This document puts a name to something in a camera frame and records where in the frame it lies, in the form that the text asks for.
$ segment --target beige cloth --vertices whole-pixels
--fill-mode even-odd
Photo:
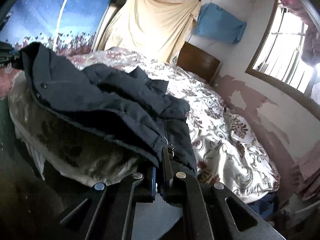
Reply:
[[[121,47],[169,62],[198,17],[199,0],[127,0],[112,19],[100,50]]]

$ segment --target black metal frame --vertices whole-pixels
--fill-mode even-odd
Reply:
[[[183,207],[181,239],[284,239],[222,183],[199,184],[193,175],[184,173],[185,167],[173,160],[167,148],[157,178],[152,166],[141,166],[138,171],[118,184],[93,186],[44,229],[42,239],[130,240],[135,205],[154,201],[156,179],[163,199]]]

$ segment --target white pole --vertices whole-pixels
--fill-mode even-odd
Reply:
[[[56,51],[56,49],[57,49],[57,39],[58,39],[58,35],[59,35],[58,33],[59,33],[60,21],[61,21],[61,17],[62,17],[62,12],[64,10],[64,7],[66,6],[67,1],[68,0],[64,0],[63,1],[63,4],[62,4],[61,9],[60,9],[60,13],[59,13],[58,21],[57,21],[57,28],[56,28],[56,31],[55,31],[55,34],[54,34],[53,51]]]

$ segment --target metal rivet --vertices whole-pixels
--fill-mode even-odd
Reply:
[[[140,172],[135,172],[134,174],[132,174],[132,177],[134,179],[142,179],[143,175]]]
[[[102,182],[97,183],[94,185],[95,190],[103,190],[104,189],[104,184]]]
[[[176,173],[176,176],[179,179],[184,179],[186,177],[186,174],[184,172],[179,171]]]
[[[41,83],[40,86],[43,88],[43,89],[46,89],[48,87],[48,84],[47,83]]]
[[[221,182],[216,182],[213,186],[216,189],[223,189],[224,188],[224,185]]]

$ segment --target curtain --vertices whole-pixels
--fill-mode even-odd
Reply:
[[[302,200],[320,197],[320,140],[292,168],[295,192]]]
[[[121,47],[169,62],[182,48],[199,10],[199,0],[127,0],[107,27],[98,49]]]

